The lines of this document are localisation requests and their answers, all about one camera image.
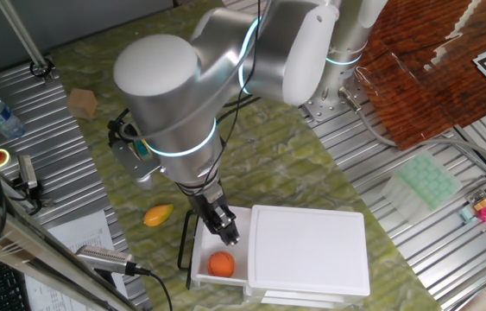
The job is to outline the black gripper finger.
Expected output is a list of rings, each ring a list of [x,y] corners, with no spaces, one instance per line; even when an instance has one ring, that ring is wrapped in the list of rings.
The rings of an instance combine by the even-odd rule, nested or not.
[[[227,226],[223,229],[223,241],[225,244],[237,244],[239,242],[239,232],[235,222],[236,215],[229,209],[225,208]]]
[[[230,218],[228,216],[214,216],[211,221],[213,231],[225,245],[230,244]]]

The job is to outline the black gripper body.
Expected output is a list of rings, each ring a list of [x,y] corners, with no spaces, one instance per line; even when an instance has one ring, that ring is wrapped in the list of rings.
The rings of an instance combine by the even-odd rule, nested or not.
[[[198,194],[190,195],[189,201],[193,210],[204,220],[211,232],[213,232],[212,218],[226,216],[225,208],[229,208],[220,181],[214,181]]]

